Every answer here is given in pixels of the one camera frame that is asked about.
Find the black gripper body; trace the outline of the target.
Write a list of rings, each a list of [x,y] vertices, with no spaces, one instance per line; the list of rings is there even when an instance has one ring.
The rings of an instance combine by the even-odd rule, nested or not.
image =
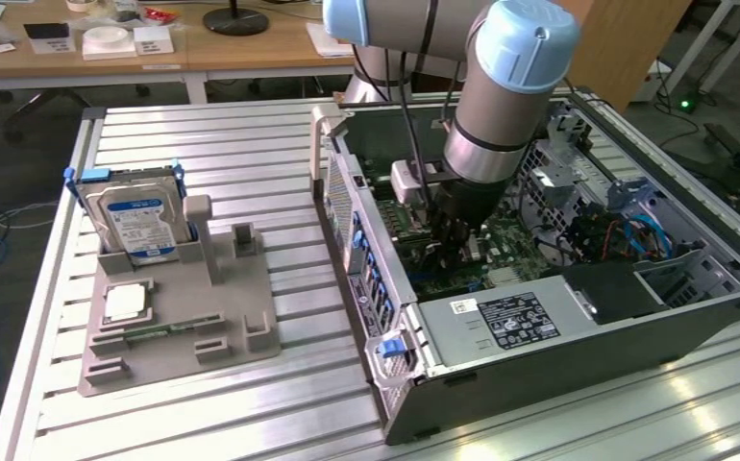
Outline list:
[[[432,236],[468,236],[478,231],[500,202],[507,181],[478,183],[463,179],[442,182],[430,214]]]

